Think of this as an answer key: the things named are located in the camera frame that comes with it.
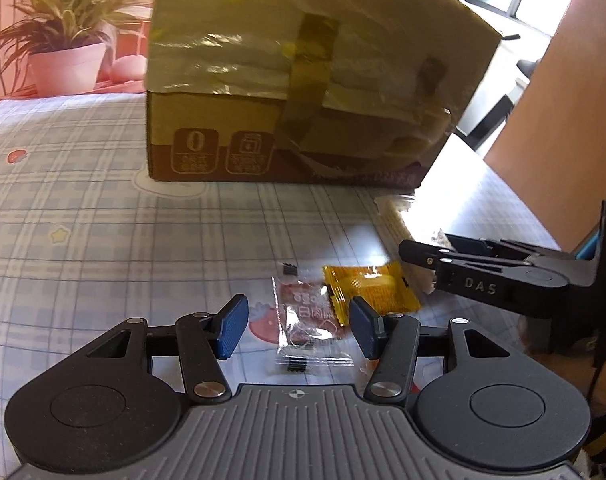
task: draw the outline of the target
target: white flower pot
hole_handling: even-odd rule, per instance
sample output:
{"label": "white flower pot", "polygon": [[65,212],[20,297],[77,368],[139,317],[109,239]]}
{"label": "white flower pot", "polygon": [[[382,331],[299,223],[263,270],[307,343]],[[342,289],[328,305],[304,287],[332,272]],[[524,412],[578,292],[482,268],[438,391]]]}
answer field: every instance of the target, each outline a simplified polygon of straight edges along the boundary
{"label": "white flower pot", "polygon": [[105,50],[104,43],[96,43],[30,54],[30,69],[38,97],[77,95],[94,90]]}

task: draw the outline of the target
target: potted plant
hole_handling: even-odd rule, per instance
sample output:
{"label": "potted plant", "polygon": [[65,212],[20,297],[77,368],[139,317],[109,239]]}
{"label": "potted plant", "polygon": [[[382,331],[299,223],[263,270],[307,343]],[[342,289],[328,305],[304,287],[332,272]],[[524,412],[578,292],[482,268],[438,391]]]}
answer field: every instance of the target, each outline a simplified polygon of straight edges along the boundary
{"label": "potted plant", "polygon": [[140,35],[153,0],[26,0],[22,20],[0,31],[1,71],[28,56],[39,97],[89,92],[118,34]]}

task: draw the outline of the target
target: plaid tablecloth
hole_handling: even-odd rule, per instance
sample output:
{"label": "plaid tablecloth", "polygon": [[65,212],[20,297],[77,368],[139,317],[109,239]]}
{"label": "plaid tablecloth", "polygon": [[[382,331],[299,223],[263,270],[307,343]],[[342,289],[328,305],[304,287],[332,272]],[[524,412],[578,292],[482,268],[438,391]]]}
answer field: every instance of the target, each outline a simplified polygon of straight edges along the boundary
{"label": "plaid tablecloth", "polygon": [[[265,330],[280,262],[381,264],[395,252],[373,197],[389,191],[288,184],[154,184],[145,179],[145,97],[0,102],[0,478],[17,465],[3,431],[12,394],[124,318],[172,324],[249,298],[250,327],[222,369],[237,384],[365,384],[354,368],[287,373]],[[451,139],[419,197],[456,234],[555,246],[476,155]],[[417,316],[480,322],[516,340],[515,316],[440,292]],[[422,384],[440,373],[419,364]],[[180,387],[176,360],[155,375]]]}

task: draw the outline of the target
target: yellow cardboard box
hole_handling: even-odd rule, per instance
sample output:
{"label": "yellow cardboard box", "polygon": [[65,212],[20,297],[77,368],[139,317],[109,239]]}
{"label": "yellow cardboard box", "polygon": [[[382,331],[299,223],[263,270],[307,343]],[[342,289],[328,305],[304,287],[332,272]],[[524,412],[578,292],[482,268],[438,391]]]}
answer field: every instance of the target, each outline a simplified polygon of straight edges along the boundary
{"label": "yellow cardboard box", "polygon": [[150,176],[417,186],[499,41],[458,0],[156,0]]}

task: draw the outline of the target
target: crosshair symbol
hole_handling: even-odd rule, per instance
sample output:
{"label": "crosshair symbol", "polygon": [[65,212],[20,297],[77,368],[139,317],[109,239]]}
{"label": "crosshair symbol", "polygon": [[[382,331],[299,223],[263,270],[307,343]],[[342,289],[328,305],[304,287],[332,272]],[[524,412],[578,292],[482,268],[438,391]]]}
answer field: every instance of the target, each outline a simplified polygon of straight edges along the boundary
{"label": "crosshair symbol", "polygon": [[303,390],[292,390],[291,392],[288,392],[288,395],[292,397],[292,399],[299,400],[301,397],[305,397],[307,393]]}

